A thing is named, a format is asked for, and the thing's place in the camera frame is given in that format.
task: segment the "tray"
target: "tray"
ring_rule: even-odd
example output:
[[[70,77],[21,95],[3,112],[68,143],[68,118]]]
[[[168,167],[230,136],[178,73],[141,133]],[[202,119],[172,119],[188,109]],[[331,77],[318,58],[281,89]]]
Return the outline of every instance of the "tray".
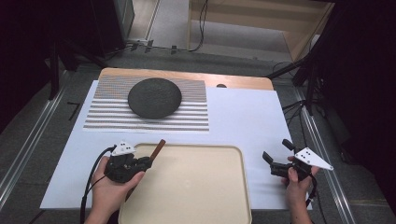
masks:
[[[149,156],[155,147],[137,145],[135,155]],[[165,145],[121,207],[119,223],[251,223],[241,151]]]

